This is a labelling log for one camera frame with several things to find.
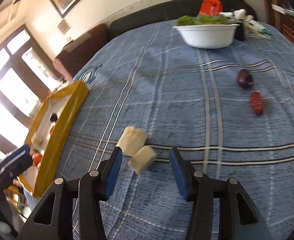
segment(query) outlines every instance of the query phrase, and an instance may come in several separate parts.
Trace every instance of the beige wall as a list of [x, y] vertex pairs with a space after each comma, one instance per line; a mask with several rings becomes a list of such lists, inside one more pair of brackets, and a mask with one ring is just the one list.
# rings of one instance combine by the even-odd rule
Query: beige wall
[[62, 20], [49, 0], [22, 0], [27, 6], [25, 24], [44, 51], [53, 59], [67, 43], [118, 10], [141, 0], [81, 0], [65, 17], [71, 29], [62, 35]]

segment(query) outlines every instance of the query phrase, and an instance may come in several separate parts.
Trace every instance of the white bowl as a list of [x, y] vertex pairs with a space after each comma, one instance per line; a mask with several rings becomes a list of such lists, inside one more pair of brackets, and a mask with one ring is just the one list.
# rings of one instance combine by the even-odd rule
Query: white bowl
[[219, 49], [229, 46], [234, 40], [238, 24], [220, 25], [186, 25], [174, 26], [185, 43], [202, 49]]

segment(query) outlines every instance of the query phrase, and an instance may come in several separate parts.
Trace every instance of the metal pin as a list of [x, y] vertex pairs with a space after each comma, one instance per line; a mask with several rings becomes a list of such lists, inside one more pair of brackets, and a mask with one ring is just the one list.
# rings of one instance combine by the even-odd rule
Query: metal pin
[[62, 184], [63, 181], [64, 180], [62, 178], [55, 179], [55, 184], [57, 184], [57, 185]]
[[91, 172], [89, 173], [89, 176], [91, 176], [91, 177], [96, 177], [98, 174], [99, 174], [99, 172], [96, 171], [96, 170], [94, 170], [94, 171], [91, 171]]
[[237, 179], [235, 179], [235, 178], [230, 178], [229, 182], [233, 185], [236, 185], [238, 183]]
[[195, 171], [194, 175], [198, 178], [201, 178], [203, 176], [203, 173], [201, 171]]

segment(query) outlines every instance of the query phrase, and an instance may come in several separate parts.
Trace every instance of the plastic bag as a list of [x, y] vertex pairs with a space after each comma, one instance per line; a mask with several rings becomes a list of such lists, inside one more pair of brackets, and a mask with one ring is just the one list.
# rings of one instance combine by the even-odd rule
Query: plastic bag
[[219, 16], [219, 12], [222, 12], [222, 3], [219, 0], [204, 0], [198, 14]]

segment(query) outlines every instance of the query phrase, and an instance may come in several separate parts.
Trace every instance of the yellow tray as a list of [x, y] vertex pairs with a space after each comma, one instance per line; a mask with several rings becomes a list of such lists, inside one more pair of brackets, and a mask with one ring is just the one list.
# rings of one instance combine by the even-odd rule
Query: yellow tray
[[[19, 175], [20, 182], [34, 197], [41, 197], [53, 182], [70, 128], [87, 95], [88, 88], [82, 81], [77, 81], [50, 95], [36, 115], [25, 144], [29, 145], [32, 151], [36, 148], [31, 142], [33, 135], [36, 132], [43, 133], [44, 142], [41, 145], [44, 156], [39, 171], [31, 166]], [[58, 120], [52, 134], [49, 135], [52, 126], [49, 117], [53, 111], [57, 113]]]

